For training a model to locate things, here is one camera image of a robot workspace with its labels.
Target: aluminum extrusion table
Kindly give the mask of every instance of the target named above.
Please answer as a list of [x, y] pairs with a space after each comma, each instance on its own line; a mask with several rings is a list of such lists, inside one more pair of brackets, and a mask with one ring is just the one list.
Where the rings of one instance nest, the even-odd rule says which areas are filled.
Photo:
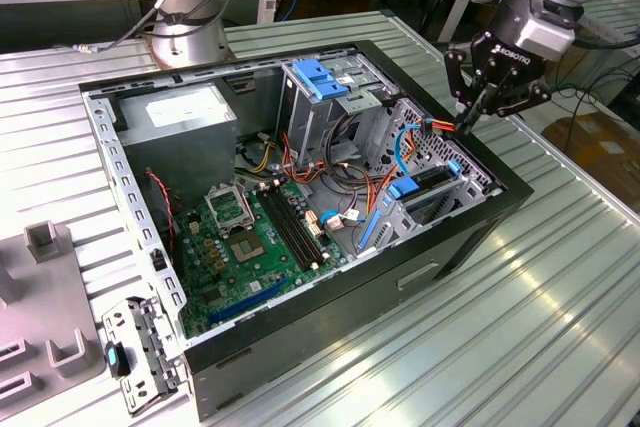
[[[371, 39], [444, 105], [441, 57], [380, 13], [228, 30], [237, 56]], [[154, 70], [143, 43], [0, 57], [0, 235], [71, 229], [98, 322], [141, 292], [76, 85]], [[640, 219], [519, 121], [478, 137], [535, 194], [463, 268], [209, 425], [624, 425], [640, 407]], [[7, 426], [132, 423], [104, 372]], [[185, 393], [136, 425], [191, 425]]]
[[[592, 0], [584, 5], [585, 13], [580, 24], [602, 42], [622, 42], [640, 33], [640, 0]], [[640, 46], [624, 50], [584, 51], [583, 57], [569, 70], [562, 83], [589, 85], [609, 69], [625, 64], [625, 70], [633, 72], [640, 67]], [[625, 75], [609, 76], [597, 87], [601, 102], [608, 105], [629, 83]]]

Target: motherboard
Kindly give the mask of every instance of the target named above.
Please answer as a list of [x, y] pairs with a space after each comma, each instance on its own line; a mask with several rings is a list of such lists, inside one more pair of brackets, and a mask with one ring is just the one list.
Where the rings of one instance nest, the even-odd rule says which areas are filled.
[[[225, 187], [175, 217], [188, 338], [346, 263], [330, 234], [311, 232], [308, 212], [299, 188], [286, 183], [246, 193], [239, 185]], [[247, 224], [249, 215], [253, 222]], [[245, 223], [230, 227], [234, 219]]]

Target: green circuit board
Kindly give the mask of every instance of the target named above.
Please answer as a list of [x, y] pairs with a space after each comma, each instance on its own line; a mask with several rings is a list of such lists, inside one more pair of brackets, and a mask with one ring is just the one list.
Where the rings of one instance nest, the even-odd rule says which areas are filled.
[[[281, 186], [280, 193], [288, 199], [294, 211], [296, 207], [300, 207], [298, 211], [302, 212], [309, 210], [295, 184]], [[204, 199], [194, 210], [175, 217], [182, 242], [183, 272], [179, 277], [187, 296], [181, 318], [188, 338], [207, 332], [211, 328], [210, 316], [216, 312], [238, 306], [238, 303], [261, 293], [277, 289], [280, 295], [291, 291], [346, 262], [340, 248], [331, 239], [325, 241], [325, 245], [313, 239], [328, 257], [317, 270], [304, 271], [262, 208], [256, 193], [249, 192], [247, 200], [255, 217], [254, 228], [231, 233], [227, 239], [219, 234]], [[237, 213], [240, 209], [237, 205], [234, 208], [234, 202], [233, 195], [220, 196], [215, 208], [219, 215], [221, 211]], [[200, 219], [197, 233], [192, 233], [189, 227], [194, 217]], [[298, 221], [306, 228], [304, 218]], [[238, 261], [238, 257], [246, 259], [251, 255], [254, 257]]]

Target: robotiq logo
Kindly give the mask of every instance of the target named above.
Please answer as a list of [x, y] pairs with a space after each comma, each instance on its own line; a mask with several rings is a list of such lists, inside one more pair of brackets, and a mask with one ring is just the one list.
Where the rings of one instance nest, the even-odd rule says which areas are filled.
[[507, 57], [511, 57], [513, 60], [517, 60], [518, 62], [522, 62], [524, 65], [529, 65], [531, 63], [531, 59], [529, 57], [525, 57], [522, 54], [516, 54], [509, 49], [505, 49], [500, 44], [496, 45], [491, 51], [492, 54], [502, 54]]

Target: metal bracket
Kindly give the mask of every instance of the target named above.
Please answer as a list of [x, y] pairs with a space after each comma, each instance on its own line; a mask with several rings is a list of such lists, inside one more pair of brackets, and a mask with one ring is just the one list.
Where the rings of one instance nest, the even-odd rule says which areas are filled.
[[130, 298], [102, 317], [108, 339], [122, 344], [130, 373], [120, 378], [127, 410], [139, 415], [176, 392], [185, 378], [175, 333], [157, 298]]

